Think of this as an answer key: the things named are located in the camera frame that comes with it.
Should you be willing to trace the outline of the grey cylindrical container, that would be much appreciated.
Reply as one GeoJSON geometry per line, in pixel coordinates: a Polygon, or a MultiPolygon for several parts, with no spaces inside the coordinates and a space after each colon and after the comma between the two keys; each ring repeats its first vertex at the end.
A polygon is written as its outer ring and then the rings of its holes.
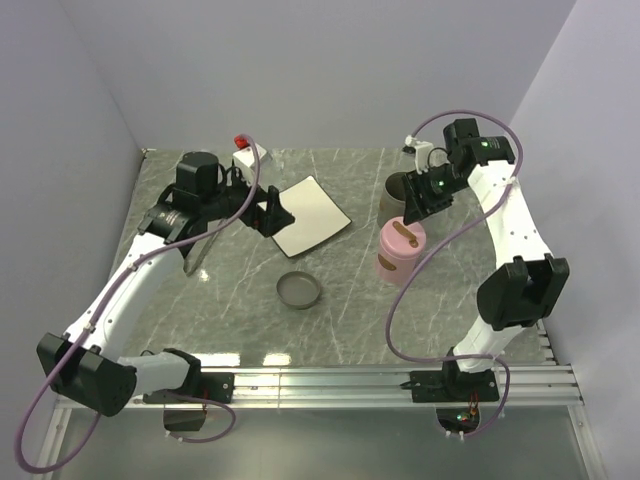
{"type": "Polygon", "coordinates": [[[403,178],[405,175],[406,172],[396,172],[385,180],[377,215],[377,225],[379,228],[382,228],[393,218],[404,218],[406,195],[403,178]]]}

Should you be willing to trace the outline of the pink round lid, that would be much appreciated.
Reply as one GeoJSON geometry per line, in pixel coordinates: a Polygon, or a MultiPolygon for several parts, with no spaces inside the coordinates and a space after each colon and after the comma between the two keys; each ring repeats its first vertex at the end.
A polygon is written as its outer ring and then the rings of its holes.
{"type": "Polygon", "coordinates": [[[380,244],[393,255],[411,257],[425,248],[426,232],[418,222],[406,225],[402,217],[394,217],[382,227],[380,244]]]}

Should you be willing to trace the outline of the pink cylindrical container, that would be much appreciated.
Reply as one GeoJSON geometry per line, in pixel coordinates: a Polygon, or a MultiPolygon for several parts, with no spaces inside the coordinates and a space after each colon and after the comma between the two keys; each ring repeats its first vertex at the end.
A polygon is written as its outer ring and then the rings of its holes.
{"type": "Polygon", "coordinates": [[[380,241],[374,261],[376,274],[387,283],[404,284],[414,271],[423,250],[424,244],[418,241],[380,241]]]}

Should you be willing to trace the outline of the grey round lid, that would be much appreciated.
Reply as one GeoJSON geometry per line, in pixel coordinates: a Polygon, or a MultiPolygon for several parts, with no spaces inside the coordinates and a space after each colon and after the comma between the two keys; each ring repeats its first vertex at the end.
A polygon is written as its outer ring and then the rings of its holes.
{"type": "Polygon", "coordinates": [[[321,285],[315,277],[306,272],[291,271],[278,279],[276,293],[287,307],[304,310],[317,303],[321,296],[321,285]]]}

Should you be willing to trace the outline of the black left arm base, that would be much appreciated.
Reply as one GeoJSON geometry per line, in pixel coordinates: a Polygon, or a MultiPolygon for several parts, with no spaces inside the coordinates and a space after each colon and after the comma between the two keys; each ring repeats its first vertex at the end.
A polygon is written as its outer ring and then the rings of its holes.
{"type": "Polygon", "coordinates": [[[230,371],[201,373],[193,387],[186,390],[156,391],[144,394],[142,400],[146,404],[184,403],[184,397],[195,398],[196,403],[202,400],[213,400],[222,404],[230,404],[233,397],[235,375],[230,371]]]}

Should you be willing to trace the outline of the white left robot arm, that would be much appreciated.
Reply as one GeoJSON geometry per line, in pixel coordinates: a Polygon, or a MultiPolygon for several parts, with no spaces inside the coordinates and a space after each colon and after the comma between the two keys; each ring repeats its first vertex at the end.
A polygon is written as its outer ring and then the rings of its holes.
{"type": "Polygon", "coordinates": [[[180,402],[202,390],[200,360],[167,348],[126,357],[125,344],[164,279],[185,263],[195,243],[232,221],[268,238],[293,224],[276,187],[258,184],[267,151],[260,145],[234,152],[230,166],[204,151],[184,154],[175,179],[144,214],[121,265],[66,331],[45,335],[36,351],[54,392],[105,417],[137,395],[168,390],[180,402]]]}

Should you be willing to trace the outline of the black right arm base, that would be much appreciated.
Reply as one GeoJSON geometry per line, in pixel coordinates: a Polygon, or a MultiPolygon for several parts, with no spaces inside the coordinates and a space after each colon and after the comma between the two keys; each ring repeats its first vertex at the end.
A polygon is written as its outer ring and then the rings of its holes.
{"type": "Polygon", "coordinates": [[[412,371],[409,380],[402,383],[400,388],[411,392],[414,403],[497,402],[500,399],[497,381],[491,370],[472,374],[412,371]]]}

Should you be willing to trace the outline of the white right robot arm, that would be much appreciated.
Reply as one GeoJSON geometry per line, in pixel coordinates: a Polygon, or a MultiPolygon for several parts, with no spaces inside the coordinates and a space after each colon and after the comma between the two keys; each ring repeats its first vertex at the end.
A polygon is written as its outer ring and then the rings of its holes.
{"type": "Polygon", "coordinates": [[[402,179],[403,218],[422,221],[450,207],[465,189],[478,200],[496,267],[478,287],[477,319],[442,361],[441,388],[450,400],[479,394],[495,401],[495,361],[512,340],[552,313],[570,269],[566,259],[552,254],[533,221],[518,180],[524,151],[515,132],[506,127],[501,136],[484,136],[479,113],[451,114],[455,119],[443,130],[443,164],[433,165],[436,147],[415,133],[404,141],[415,167],[402,179]]]}

